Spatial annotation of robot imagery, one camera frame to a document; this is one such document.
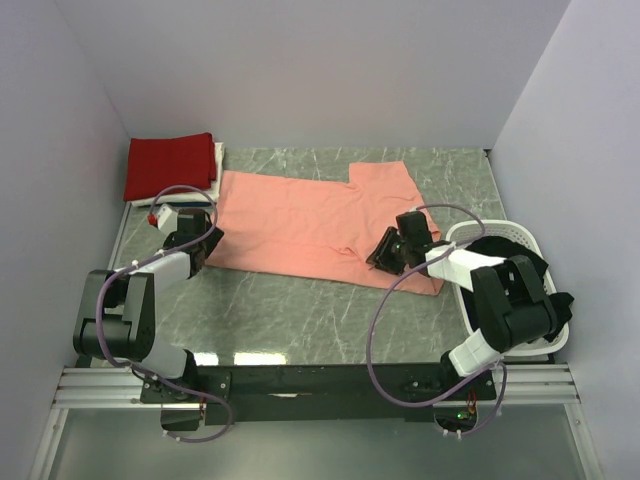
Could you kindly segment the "pink t-shirt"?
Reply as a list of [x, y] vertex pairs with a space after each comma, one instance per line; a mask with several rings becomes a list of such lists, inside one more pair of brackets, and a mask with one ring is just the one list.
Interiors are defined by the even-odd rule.
[[352, 163], [346, 183], [228, 171], [224, 236], [206, 263], [386, 289], [393, 275], [366, 259], [396, 216], [423, 202], [402, 162]]

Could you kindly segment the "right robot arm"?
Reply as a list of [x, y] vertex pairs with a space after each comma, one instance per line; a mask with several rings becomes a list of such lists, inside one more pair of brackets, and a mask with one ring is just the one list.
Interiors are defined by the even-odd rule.
[[452, 399], [464, 397], [473, 388], [473, 375], [482, 368], [560, 326], [530, 258], [488, 256], [437, 240], [419, 210], [398, 215], [396, 225], [387, 228], [366, 263], [396, 275], [399, 281], [419, 273], [471, 294], [477, 329], [444, 353], [437, 365], [436, 387]]

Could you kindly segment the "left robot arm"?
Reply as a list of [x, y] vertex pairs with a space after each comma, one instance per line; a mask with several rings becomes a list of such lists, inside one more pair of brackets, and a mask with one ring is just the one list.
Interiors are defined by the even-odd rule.
[[167, 237], [153, 260], [119, 270], [93, 270], [85, 280], [73, 333], [81, 356], [129, 362], [165, 378], [176, 401], [193, 399], [200, 378], [193, 353], [156, 337], [156, 300], [168, 287], [197, 275], [224, 232], [199, 208], [167, 205], [150, 223]]

